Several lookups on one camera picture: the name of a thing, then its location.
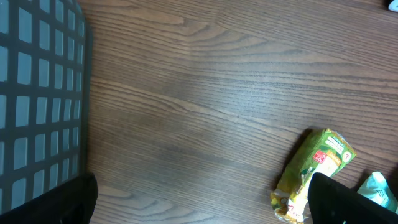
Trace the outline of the teal snack packet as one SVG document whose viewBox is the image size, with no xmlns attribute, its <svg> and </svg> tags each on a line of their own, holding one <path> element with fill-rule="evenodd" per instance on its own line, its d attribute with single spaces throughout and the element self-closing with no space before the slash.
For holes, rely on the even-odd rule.
<svg viewBox="0 0 398 224">
<path fill-rule="evenodd" d="M 380 172 L 373 172 L 360 186 L 357 193 L 397 213 L 397 199 Z"/>
</svg>

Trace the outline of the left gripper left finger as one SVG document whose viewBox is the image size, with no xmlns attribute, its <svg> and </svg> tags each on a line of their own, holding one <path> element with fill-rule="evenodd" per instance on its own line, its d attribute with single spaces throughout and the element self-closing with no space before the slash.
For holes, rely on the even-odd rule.
<svg viewBox="0 0 398 224">
<path fill-rule="evenodd" d="M 98 198 L 95 175 L 85 173 L 1 215 L 1 224 L 88 224 Z"/>
</svg>

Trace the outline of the green tea carton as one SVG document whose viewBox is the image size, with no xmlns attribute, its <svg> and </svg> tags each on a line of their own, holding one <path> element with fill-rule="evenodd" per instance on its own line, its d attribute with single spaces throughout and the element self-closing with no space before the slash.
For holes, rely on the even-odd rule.
<svg viewBox="0 0 398 224">
<path fill-rule="evenodd" d="M 287 223 L 303 223 L 313 175 L 321 173 L 332 177 L 356 155 L 355 150 L 336 131 L 312 131 L 287 164 L 276 189 L 271 192 L 271 206 L 276 217 Z"/>
</svg>

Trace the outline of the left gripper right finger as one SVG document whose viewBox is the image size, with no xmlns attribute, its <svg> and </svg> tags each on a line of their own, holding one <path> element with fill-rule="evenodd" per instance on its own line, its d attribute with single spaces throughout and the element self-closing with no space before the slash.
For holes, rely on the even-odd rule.
<svg viewBox="0 0 398 224">
<path fill-rule="evenodd" d="M 313 175 L 308 204 L 314 224 L 397 224 L 397 214 L 321 173 Z"/>
</svg>

